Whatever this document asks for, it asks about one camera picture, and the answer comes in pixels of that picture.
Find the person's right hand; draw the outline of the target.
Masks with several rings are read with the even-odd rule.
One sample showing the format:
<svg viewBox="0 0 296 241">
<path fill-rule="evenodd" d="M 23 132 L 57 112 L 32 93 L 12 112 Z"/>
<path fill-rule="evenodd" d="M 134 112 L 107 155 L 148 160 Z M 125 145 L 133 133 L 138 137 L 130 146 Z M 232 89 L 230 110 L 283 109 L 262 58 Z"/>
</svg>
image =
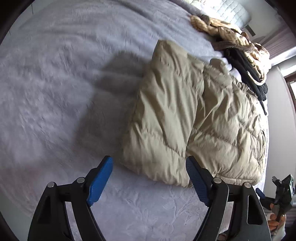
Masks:
<svg viewBox="0 0 296 241">
<path fill-rule="evenodd" d="M 274 232 L 275 230 L 279 230 L 280 228 L 285 226 L 285 221 L 287 219 L 287 216 L 282 215 L 279 221 L 277 221 L 276 220 L 277 215 L 275 215 L 273 212 L 270 212 L 266 215 L 266 219 L 267 219 L 269 230 L 271 232 Z"/>
</svg>

